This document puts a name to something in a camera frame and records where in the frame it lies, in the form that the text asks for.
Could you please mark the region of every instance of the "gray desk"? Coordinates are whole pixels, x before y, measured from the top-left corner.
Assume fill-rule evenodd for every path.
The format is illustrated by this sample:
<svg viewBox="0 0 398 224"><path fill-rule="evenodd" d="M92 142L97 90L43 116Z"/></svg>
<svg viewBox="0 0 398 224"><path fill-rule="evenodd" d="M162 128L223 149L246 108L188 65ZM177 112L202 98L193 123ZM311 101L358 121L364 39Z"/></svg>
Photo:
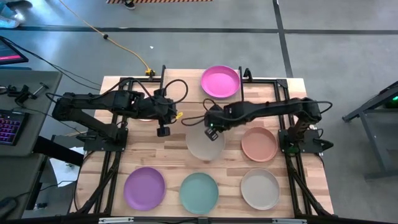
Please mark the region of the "gray desk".
<svg viewBox="0 0 398 224"><path fill-rule="evenodd" d="M27 85L31 92L39 88L40 82L50 87L47 93L55 93L61 80L58 72L39 72L23 70L0 70L0 85L13 85L20 90ZM27 108L48 113L51 101L42 93L36 100L28 99L24 105ZM0 109L10 110L18 107L14 98L0 96ZM32 154L36 139L42 128L45 115L27 111L31 115L16 146L0 145L0 200L4 197L14 197L33 190L39 168L45 156ZM30 195L18 198L17 208L7 219L20 218L25 210Z"/></svg>
<svg viewBox="0 0 398 224"><path fill-rule="evenodd" d="M40 154L29 157L0 157L0 200L31 191L44 157ZM18 206L7 219L21 218L29 197L30 194L19 197Z"/></svg>
<svg viewBox="0 0 398 224"><path fill-rule="evenodd" d="M40 82L49 86L46 93L55 93L61 80L59 72L23 71L23 70L0 70L0 85L12 85L19 91L23 85L29 87L30 92L36 91L40 87ZM51 101L45 97L44 91L36 100L28 99L24 106L29 109L48 113ZM0 95L0 109L11 110L18 106L14 102L15 98L7 95ZM19 137L16 146L0 145L0 156L28 156L36 143L37 136L42 129L45 115L29 110L17 109L30 113L25 128Z"/></svg>

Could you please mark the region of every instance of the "monitor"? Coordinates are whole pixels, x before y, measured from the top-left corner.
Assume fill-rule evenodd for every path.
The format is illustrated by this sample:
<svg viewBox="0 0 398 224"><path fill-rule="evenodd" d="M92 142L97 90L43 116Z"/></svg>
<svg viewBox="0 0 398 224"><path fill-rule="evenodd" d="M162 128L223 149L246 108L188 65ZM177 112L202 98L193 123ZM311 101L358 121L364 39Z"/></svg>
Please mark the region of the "monitor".
<svg viewBox="0 0 398 224"><path fill-rule="evenodd" d="M0 65L28 62L29 59L0 37Z"/></svg>

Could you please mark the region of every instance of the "black floor stripe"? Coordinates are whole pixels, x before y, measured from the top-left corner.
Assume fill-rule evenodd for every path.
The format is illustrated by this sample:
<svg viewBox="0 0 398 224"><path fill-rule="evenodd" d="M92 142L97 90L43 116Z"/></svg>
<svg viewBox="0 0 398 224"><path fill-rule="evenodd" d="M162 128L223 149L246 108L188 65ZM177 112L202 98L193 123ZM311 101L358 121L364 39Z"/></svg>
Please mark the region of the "black floor stripe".
<svg viewBox="0 0 398 224"><path fill-rule="evenodd" d="M245 33L245 34L276 34L278 29L241 29L241 28L119 28L96 27L101 32L187 32L187 33ZM53 32L95 32L90 27L73 26L20 26L15 29L0 30L53 31Z"/></svg>
<svg viewBox="0 0 398 224"><path fill-rule="evenodd" d="M96 27L101 32L209 32L209 33L246 33L277 34L279 29L250 28L137 28L137 27ZM15 29L0 30L53 31L53 32L95 32L90 27L78 26L20 26ZM320 30L320 29L283 29L285 34L331 34L331 35L398 35L398 30Z"/></svg>
<svg viewBox="0 0 398 224"><path fill-rule="evenodd" d="M278 0L272 0L272 3L274 3L275 18L276 18L276 24L278 26L278 34L280 41L280 49L282 50L282 57L284 59L286 77L293 78L293 71L292 71L292 66L290 64L289 52L287 51L284 25L282 23L282 17L280 16Z"/></svg>
<svg viewBox="0 0 398 224"><path fill-rule="evenodd" d="M398 30L318 30L286 29L285 34L397 35Z"/></svg>

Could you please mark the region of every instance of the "yellow tape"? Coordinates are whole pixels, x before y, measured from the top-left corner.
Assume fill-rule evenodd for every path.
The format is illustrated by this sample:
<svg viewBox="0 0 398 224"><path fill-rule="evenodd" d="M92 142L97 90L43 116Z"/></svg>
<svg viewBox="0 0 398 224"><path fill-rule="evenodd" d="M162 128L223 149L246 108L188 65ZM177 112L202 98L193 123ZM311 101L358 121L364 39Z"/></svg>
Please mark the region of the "yellow tape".
<svg viewBox="0 0 398 224"><path fill-rule="evenodd" d="M182 115L183 115L183 113L182 113L182 112L179 112L179 113L177 114L177 116L175 117L175 119L179 119L179 118L181 118L181 117L182 117Z"/></svg>

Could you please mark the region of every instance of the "beige plate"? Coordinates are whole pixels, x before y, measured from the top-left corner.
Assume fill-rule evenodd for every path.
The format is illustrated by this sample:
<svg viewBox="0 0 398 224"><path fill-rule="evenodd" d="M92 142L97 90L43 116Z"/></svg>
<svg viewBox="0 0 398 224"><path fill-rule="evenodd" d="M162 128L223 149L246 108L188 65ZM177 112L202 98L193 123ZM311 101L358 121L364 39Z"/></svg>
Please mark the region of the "beige plate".
<svg viewBox="0 0 398 224"><path fill-rule="evenodd" d="M206 136L205 130L206 127L203 122L187 127L185 140L192 155L203 161L211 161L216 159L225 148L225 137L223 133L217 133L218 138L211 141Z"/></svg>
<svg viewBox="0 0 398 224"><path fill-rule="evenodd" d="M265 169L253 169L241 182L243 199L253 208L267 210L278 203L280 189L275 176Z"/></svg>

